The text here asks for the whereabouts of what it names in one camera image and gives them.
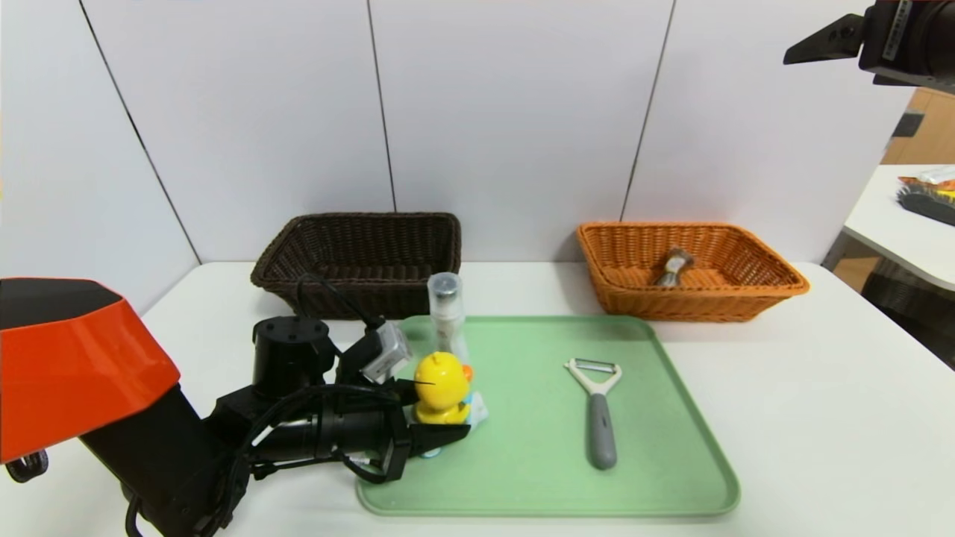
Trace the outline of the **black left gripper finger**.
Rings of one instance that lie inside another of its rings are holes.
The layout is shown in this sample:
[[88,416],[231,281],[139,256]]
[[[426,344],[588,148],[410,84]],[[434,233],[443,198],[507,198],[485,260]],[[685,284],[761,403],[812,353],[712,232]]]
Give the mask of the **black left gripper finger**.
[[416,404],[419,398],[419,388],[423,386],[433,386],[433,382],[419,380],[393,380],[393,390],[398,395],[402,406]]
[[410,424],[409,456],[425,456],[462,441],[470,433],[470,424]]

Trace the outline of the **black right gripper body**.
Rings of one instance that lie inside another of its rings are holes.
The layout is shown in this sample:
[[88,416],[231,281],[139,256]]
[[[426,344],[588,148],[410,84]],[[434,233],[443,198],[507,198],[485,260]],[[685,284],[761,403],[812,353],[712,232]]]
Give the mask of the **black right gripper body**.
[[874,3],[865,13],[859,68],[876,85],[954,94],[954,2]]

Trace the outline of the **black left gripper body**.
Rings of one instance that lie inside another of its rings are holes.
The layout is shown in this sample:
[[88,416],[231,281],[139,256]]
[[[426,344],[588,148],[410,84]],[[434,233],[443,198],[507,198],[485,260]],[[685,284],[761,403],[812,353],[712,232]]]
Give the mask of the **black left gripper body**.
[[410,434],[395,381],[383,385],[324,385],[315,459],[340,462],[359,479],[382,485],[400,479]]

